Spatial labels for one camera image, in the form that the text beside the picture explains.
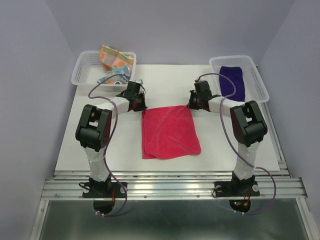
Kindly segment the light blue patterned towel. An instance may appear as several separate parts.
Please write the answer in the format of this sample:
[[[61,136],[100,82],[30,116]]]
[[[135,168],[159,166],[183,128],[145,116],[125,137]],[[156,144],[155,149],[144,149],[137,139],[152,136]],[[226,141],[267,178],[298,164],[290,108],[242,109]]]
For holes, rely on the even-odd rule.
[[[127,65],[109,71],[106,76],[98,79],[98,84],[126,85],[131,78],[131,72]]]

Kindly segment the pink towel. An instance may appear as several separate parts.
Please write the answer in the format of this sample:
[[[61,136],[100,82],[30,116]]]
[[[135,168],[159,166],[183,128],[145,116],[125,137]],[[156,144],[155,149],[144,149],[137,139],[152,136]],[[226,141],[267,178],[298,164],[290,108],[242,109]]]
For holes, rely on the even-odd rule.
[[[199,155],[202,150],[190,109],[176,105],[143,111],[141,146],[143,159]]]

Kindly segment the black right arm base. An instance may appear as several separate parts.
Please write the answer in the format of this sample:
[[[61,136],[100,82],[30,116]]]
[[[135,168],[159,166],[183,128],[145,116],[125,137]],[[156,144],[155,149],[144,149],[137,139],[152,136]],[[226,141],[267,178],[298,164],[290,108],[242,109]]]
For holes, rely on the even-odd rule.
[[[232,172],[231,180],[215,181],[212,196],[214,198],[231,198],[229,205],[235,212],[247,215],[251,208],[251,198],[259,197],[260,189],[255,175],[240,179]]]

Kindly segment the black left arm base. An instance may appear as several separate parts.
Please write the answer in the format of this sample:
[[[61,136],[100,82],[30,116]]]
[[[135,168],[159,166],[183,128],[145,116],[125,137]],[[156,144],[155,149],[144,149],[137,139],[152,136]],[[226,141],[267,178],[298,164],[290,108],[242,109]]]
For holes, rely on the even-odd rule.
[[[112,182],[109,175],[105,181],[95,181],[91,177],[87,182],[80,182],[82,197],[93,199],[93,209],[97,215],[111,217],[118,214],[127,202],[127,182]],[[124,200],[118,210],[114,210],[116,200]]]

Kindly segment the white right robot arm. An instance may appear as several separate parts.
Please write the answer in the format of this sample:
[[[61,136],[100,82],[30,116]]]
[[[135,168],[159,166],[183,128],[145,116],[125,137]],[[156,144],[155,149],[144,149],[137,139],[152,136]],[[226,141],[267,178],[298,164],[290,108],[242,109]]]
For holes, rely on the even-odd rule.
[[[219,113],[222,129],[226,132],[223,117],[231,119],[232,131],[238,148],[232,147],[237,155],[233,174],[237,179],[230,182],[231,192],[242,195],[248,190],[246,180],[254,175],[255,160],[260,142],[268,132],[268,127],[256,101],[234,101],[220,95],[213,95],[207,81],[194,83],[190,91],[187,107],[192,110],[206,110]]]

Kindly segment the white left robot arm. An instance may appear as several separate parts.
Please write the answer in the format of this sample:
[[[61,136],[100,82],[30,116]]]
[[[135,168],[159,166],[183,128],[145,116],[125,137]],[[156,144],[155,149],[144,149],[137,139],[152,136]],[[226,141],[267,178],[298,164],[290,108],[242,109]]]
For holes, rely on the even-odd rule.
[[[95,183],[95,193],[106,197],[111,193],[111,184],[106,180],[112,175],[106,166],[106,150],[116,130],[118,117],[130,111],[146,110],[146,91],[143,81],[139,79],[129,81],[126,89],[112,98],[93,96],[92,93],[91,90],[89,99],[101,99],[102,102],[98,105],[86,104],[83,107],[75,138],[87,156],[89,180]]]

